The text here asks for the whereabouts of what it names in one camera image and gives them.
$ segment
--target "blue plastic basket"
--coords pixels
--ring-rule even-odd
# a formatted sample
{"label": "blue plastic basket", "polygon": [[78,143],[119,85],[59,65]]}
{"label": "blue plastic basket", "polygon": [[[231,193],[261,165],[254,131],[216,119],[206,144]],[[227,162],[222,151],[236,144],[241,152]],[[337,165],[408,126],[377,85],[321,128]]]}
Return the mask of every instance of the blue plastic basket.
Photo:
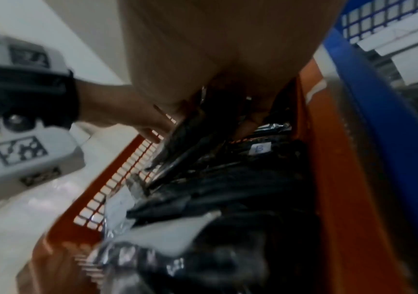
{"label": "blue plastic basket", "polygon": [[350,0],[336,28],[351,44],[418,11],[418,0]]}

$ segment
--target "person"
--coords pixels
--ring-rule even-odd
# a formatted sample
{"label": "person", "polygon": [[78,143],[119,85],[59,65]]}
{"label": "person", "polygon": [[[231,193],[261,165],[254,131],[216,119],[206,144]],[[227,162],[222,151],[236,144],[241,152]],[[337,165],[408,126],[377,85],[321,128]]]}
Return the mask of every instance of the person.
{"label": "person", "polygon": [[252,109],[234,139],[253,132],[277,93],[310,60],[346,0],[119,0],[132,85],[77,81],[80,119],[127,124],[159,142],[203,86],[236,87]]}

